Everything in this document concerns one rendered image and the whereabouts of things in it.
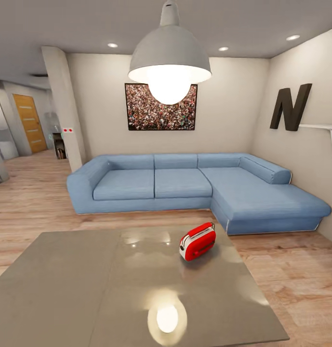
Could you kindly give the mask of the radio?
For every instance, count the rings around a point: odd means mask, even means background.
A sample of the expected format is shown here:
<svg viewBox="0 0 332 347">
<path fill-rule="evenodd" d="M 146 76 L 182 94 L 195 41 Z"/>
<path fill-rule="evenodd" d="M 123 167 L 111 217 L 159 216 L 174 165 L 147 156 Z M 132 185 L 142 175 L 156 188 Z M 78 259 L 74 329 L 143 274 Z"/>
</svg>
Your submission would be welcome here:
<svg viewBox="0 0 332 347">
<path fill-rule="evenodd" d="M 179 250 L 186 261 L 194 260 L 213 247 L 216 238 L 213 225 L 215 224 L 205 223 L 182 237 Z"/>
</svg>

